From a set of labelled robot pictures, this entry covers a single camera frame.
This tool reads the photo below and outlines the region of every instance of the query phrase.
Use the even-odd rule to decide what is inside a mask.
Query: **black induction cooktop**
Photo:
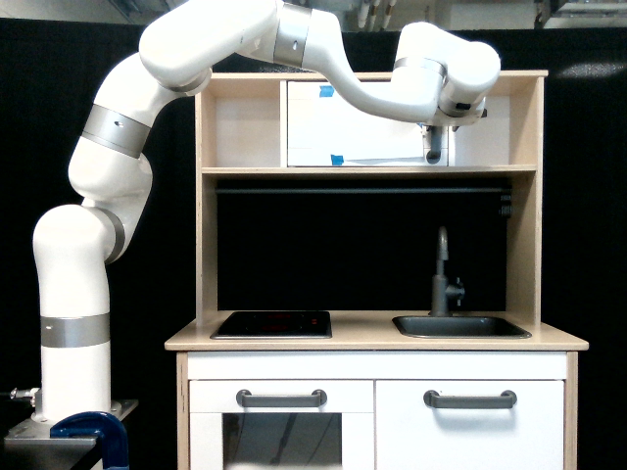
[[[328,311],[234,311],[212,335],[220,340],[331,338]]]

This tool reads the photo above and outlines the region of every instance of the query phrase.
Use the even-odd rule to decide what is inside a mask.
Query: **faucet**
[[[433,276],[433,291],[431,298],[430,316],[452,316],[449,312],[449,299],[458,301],[465,295],[461,282],[450,284],[449,278],[444,274],[444,261],[449,259],[449,235],[446,227],[440,227],[438,231],[438,252],[436,256],[436,273]]]

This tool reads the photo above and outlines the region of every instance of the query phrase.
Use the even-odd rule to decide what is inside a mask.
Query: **gray sink basin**
[[[392,321],[415,338],[530,338],[531,333],[494,316],[397,316]]]

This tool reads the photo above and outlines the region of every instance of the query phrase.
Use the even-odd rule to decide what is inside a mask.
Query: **gray handle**
[[[324,390],[314,390],[311,395],[252,395],[240,390],[235,397],[243,408],[320,408],[326,403]]]
[[[440,397],[435,390],[424,394],[424,404],[432,408],[511,409],[517,400],[511,390],[505,390],[500,397]]]

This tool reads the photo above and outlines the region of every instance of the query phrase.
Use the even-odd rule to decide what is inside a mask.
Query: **cabinet door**
[[[191,381],[191,468],[373,470],[373,392],[365,380]]]
[[[563,468],[562,381],[377,381],[375,390],[378,470]],[[428,406],[429,391],[438,405],[483,407]],[[505,391],[511,409],[486,408],[506,405]]]

